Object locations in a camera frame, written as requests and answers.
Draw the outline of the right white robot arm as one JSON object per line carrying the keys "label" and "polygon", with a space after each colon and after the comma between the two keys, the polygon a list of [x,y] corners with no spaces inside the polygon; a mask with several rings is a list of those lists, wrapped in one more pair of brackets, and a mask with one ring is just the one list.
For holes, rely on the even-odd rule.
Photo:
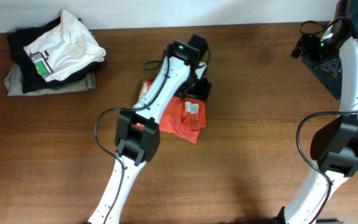
{"label": "right white robot arm", "polygon": [[[345,12],[316,32],[302,32],[291,56],[340,87],[339,111],[303,118],[296,146],[310,170],[295,198],[282,207],[277,223],[316,223],[335,191],[358,171],[358,12]],[[318,116],[335,119],[313,136],[310,157],[300,142],[303,125]]]}

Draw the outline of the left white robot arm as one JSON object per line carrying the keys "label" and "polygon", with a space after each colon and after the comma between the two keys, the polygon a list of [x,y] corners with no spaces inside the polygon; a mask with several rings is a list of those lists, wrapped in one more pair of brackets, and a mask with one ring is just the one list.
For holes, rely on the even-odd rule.
{"label": "left white robot arm", "polygon": [[169,101],[177,95],[207,99],[211,85],[204,77],[205,55],[211,55],[205,40],[169,44],[156,63],[159,72],[145,96],[131,108],[117,109],[116,151],[107,152],[115,160],[114,169],[88,223],[119,223],[136,177],[158,149],[159,123]]}

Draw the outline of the orange soccer t-shirt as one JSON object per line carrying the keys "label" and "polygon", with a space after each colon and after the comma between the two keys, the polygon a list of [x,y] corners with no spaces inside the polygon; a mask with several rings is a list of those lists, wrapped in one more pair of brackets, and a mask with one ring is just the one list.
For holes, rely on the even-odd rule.
{"label": "orange soccer t-shirt", "polygon": [[206,108],[201,100],[174,96],[160,119],[159,129],[196,144],[200,130],[206,128]]}

